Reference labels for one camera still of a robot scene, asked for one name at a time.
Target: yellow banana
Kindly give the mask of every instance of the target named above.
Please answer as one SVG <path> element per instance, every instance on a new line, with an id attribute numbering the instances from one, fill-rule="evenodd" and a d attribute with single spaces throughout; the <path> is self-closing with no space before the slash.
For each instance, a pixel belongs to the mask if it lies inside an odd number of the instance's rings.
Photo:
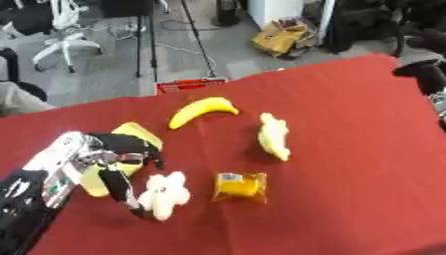
<path id="1" fill-rule="evenodd" d="M 224 98 L 207 98 L 196 101 L 176 113 L 170 120 L 169 127 L 177 129 L 187 124 L 192 119 L 209 112 L 229 112 L 238 115 L 239 111 L 234 108 L 228 100 Z"/>

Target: red tablecloth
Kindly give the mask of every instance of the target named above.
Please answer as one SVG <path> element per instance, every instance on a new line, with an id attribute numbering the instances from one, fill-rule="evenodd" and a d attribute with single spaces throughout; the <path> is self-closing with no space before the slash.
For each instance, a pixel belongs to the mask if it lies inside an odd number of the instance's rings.
<path id="1" fill-rule="evenodd" d="M 395 254 L 446 240 L 446 139 L 415 81 L 368 56 L 254 76 L 186 93 L 118 99 L 0 120 L 1 173 L 63 131 L 138 122 L 184 170 L 191 201 L 165 223 L 139 220 L 80 188 L 33 255 Z M 208 96 L 239 116 L 209 114 L 168 130 L 172 114 Z M 291 160 L 260 150 L 259 115 L 286 120 Z M 269 174 L 268 204 L 210 202 L 217 172 Z M 142 191 L 153 166 L 132 181 Z"/>

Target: robotic hand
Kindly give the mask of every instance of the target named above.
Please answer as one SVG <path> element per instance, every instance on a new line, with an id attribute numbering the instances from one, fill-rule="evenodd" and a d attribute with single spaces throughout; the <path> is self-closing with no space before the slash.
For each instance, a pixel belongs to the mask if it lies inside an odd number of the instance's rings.
<path id="1" fill-rule="evenodd" d="M 62 134 L 0 181 L 0 255 L 27 254 L 94 164 L 104 167 L 99 175 L 111 196 L 136 216 L 144 217 L 130 182 L 114 164 L 149 160 L 163 169 L 159 150 L 136 136 L 79 131 Z"/>
<path id="2" fill-rule="evenodd" d="M 439 116 L 439 124 L 446 131 L 446 35 L 434 29 L 416 31 L 407 45 L 441 55 L 440 59 L 412 63 L 396 69 L 397 77 L 414 77 L 421 93 L 428 97 Z"/>

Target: gray floor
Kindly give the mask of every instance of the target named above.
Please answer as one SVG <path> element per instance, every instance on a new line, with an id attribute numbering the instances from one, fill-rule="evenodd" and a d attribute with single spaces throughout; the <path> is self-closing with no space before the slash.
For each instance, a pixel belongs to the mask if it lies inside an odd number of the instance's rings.
<path id="1" fill-rule="evenodd" d="M 188 0 L 192 16 L 198 28 L 211 28 L 210 19 L 215 13 L 214 1 Z M 169 0 L 172 12 L 164 14 L 156 10 L 155 30 L 157 36 L 157 52 L 159 77 L 161 81 L 178 79 L 196 79 L 205 77 L 207 69 L 199 55 L 173 50 L 163 45 L 198 52 L 198 46 L 190 31 L 171 32 L 161 29 L 160 21 L 183 20 L 179 0 Z M 123 96 L 152 96 L 152 73 L 149 67 L 150 48 L 149 35 L 144 32 L 142 48 L 143 77 L 136 79 L 135 43 L 134 39 L 116 40 L 109 32 L 121 31 L 129 19 L 101 19 L 93 6 L 82 23 L 90 24 L 94 31 L 86 30 L 89 39 L 103 46 L 104 54 L 97 56 L 95 51 L 81 50 L 73 52 L 75 74 L 69 74 L 61 61 L 60 55 L 46 59 L 42 65 L 48 70 L 44 73 L 34 71 L 32 57 L 44 48 L 43 35 L 7 40 L 0 35 L 0 45 L 8 46 L 17 51 L 20 56 L 22 80 L 41 86 L 50 96 L 50 103 L 55 106 L 70 106 L 75 104 L 95 102 Z M 173 29 L 186 29 L 178 23 L 166 24 Z M 215 61 L 217 75 L 230 80 L 259 74 L 279 68 L 316 64 L 325 61 L 367 55 L 375 52 L 389 52 L 391 42 L 362 42 L 351 50 L 339 55 L 324 53 L 314 49 L 301 59 L 294 62 L 280 61 L 266 56 L 250 45 L 250 39 L 259 32 L 259 28 L 248 17 L 237 26 L 215 31 L 201 32 L 201 38 L 210 57 Z M 401 63 L 428 59 L 432 54 L 424 51 L 405 50 Z"/>

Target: white cabinet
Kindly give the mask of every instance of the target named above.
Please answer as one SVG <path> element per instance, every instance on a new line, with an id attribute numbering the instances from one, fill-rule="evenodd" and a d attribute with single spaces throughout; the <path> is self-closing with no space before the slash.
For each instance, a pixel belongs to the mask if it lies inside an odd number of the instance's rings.
<path id="1" fill-rule="evenodd" d="M 250 0 L 249 13 L 260 28 L 271 21 L 286 17 L 301 17 L 305 0 Z"/>

